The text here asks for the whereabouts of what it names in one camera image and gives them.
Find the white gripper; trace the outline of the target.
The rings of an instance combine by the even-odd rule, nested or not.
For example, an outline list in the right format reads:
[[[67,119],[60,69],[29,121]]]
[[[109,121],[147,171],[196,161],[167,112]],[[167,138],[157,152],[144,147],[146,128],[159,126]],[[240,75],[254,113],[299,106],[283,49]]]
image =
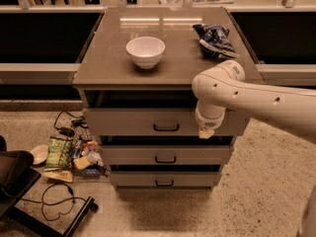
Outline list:
[[[214,129],[221,126],[224,119],[224,113],[221,113],[218,117],[207,118],[199,112],[196,112],[196,121],[199,126],[198,137],[200,139],[209,139],[214,136]]]

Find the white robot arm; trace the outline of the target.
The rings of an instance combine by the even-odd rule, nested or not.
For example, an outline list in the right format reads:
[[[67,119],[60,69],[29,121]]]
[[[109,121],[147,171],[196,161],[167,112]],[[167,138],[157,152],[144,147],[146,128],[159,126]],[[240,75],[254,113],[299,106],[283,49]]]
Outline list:
[[[227,237],[315,237],[315,92],[251,84],[225,61],[192,83],[197,123],[211,136],[225,111],[253,120],[224,179]]]

